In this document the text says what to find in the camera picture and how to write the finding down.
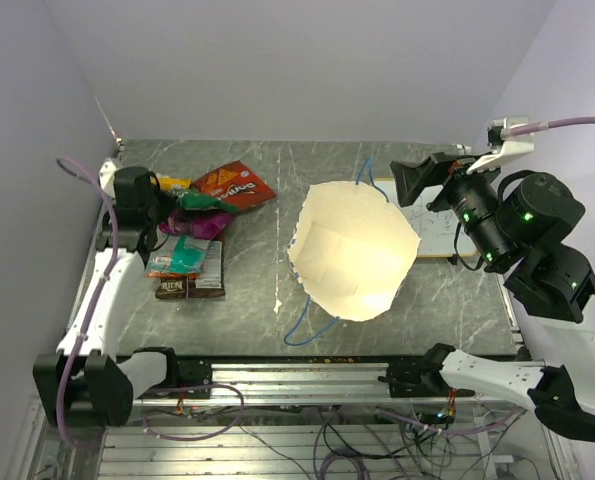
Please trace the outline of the yellow snack bar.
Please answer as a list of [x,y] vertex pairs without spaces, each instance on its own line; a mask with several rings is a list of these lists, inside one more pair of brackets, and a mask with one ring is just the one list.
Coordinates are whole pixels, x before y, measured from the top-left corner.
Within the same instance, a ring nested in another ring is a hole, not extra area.
[[159,176],[158,181],[160,188],[163,191],[169,192],[179,192],[182,190],[188,190],[192,186],[192,180],[190,178]]

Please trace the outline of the checkered paper bag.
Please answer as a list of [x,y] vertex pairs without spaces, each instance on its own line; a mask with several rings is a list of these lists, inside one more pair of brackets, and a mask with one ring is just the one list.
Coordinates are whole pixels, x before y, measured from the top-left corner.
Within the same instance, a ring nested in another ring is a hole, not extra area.
[[367,158],[353,181],[312,185],[287,248],[288,266],[306,294],[284,335],[305,346],[340,321],[387,312],[418,254],[420,237],[378,187]]

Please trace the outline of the aluminium rail frame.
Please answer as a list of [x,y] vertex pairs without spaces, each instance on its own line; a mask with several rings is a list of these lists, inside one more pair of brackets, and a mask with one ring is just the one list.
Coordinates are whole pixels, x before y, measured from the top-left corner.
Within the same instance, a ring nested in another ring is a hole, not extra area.
[[438,434],[406,418],[442,410],[447,397],[391,398],[377,380],[390,363],[418,364],[433,344],[529,366],[510,300],[494,275],[446,258],[418,259],[392,308],[365,324],[339,322],[311,343],[284,335],[306,296],[287,245],[310,186],[374,179],[433,147],[398,142],[123,140],[125,166],[196,178],[241,161],[276,197],[226,232],[222,299],[155,298],[144,275],[123,309],[118,353],[167,346],[208,360],[210,398],[148,394],[123,427],[79,429],[72,449],[37,418],[28,479],[577,479],[569,443],[536,417],[482,393],[460,393]]

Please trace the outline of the teal snack packet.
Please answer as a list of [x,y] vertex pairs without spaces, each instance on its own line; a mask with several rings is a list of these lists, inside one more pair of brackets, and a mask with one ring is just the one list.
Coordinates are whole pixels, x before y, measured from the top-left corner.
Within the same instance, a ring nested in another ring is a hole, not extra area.
[[151,253],[146,271],[199,274],[203,269],[210,243],[210,240],[196,239],[192,236],[168,237],[159,249]]

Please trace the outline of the white whiteboard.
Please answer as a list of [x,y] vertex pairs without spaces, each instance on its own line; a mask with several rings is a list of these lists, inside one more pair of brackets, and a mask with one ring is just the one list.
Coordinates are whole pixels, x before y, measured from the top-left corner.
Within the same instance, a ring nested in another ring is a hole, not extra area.
[[[375,184],[388,195],[395,206],[399,206],[394,179],[377,179]],[[453,241],[458,226],[457,217],[450,209],[433,213],[426,208],[426,204],[434,200],[441,189],[441,186],[425,188],[411,206],[400,207],[413,230],[421,238],[418,257],[448,258],[455,253]],[[462,258],[476,258],[476,247],[463,232],[463,227],[457,245]]]

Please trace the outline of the dark green snack bag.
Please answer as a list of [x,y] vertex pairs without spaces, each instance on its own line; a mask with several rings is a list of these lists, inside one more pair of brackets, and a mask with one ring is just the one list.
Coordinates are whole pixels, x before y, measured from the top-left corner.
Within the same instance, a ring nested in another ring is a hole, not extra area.
[[193,189],[186,190],[178,196],[177,207],[187,211],[220,210],[229,213],[237,211],[235,206]]

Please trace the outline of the red snack packet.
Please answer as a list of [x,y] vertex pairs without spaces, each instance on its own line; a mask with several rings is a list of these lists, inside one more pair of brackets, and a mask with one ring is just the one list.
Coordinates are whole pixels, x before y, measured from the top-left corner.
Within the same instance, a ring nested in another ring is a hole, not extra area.
[[241,161],[213,169],[195,180],[193,186],[237,211],[256,207],[276,197],[276,193]]

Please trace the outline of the orange snack packet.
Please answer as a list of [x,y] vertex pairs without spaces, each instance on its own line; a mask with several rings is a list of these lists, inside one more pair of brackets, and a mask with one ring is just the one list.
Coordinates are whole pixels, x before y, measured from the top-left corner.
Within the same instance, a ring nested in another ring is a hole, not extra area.
[[198,277],[198,273],[175,273],[169,271],[153,271],[147,270],[146,277],[148,278],[159,278],[159,279],[180,279],[180,278],[188,278],[188,279],[196,279]]

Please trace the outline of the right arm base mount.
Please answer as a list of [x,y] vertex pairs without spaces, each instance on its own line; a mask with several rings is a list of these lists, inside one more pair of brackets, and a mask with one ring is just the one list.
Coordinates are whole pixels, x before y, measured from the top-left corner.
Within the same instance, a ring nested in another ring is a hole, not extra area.
[[390,363],[377,380],[388,387],[391,398],[447,397],[450,387],[436,369],[415,363]]

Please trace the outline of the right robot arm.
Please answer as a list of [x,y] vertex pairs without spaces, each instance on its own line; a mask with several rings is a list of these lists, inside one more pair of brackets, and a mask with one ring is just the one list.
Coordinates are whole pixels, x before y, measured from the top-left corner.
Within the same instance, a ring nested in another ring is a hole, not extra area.
[[431,212],[450,211],[474,243],[478,267],[505,276],[505,288],[561,348],[558,366],[521,366],[438,343],[406,374],[389,368],[393,396],[420,387],[436,396],[470,390],[533,412],[554,433],[595,443],[595,326],[583,314],[595,297],[587,257],[565,244],[585,209],[546,172],[503,175],[474,169],[472,156],[435,153],[420,163],[390,165],[400,206],[437,189]]

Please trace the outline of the brown snack bag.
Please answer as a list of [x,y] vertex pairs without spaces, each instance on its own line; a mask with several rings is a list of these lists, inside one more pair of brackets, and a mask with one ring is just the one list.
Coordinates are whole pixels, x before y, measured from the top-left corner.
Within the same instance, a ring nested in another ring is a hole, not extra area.
[[221,298],[226,294],[224,284],[224,239],[210,242],[207,257],[198,274],[172,275],[160,279],[155,298],[161,301]]

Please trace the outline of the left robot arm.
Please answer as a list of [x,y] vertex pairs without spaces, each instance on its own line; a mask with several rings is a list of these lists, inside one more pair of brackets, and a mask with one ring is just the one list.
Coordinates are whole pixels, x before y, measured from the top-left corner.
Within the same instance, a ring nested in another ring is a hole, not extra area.
[[172,199],[153,172],[108,159],[93,185],[107,209],[95,243],[93,272],[82,303],[55,353],[37,357],[33,378],[50,423],[61,429],[122,426],[134,399],[149,390],[169,397],[180,387],[170,347],[145,347],[117,359],[123,309],[146,270],[157,226]]

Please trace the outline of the magenta snack packet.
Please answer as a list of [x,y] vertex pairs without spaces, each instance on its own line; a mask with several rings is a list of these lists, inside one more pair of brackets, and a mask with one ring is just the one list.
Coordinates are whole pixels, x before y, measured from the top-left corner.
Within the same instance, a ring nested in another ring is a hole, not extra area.
[[221,210],[176,210],[158,228],[167,235],[212,240],[231,224],[234,217],[234,214]]

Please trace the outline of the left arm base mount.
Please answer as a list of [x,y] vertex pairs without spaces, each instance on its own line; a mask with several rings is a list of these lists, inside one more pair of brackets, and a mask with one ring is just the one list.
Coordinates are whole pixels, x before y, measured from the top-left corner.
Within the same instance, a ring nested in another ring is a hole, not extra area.
[[210,398],[213,381],[212,365],[208,360],[182,356],[178,358],[178,377],[174,392],[188,399]]

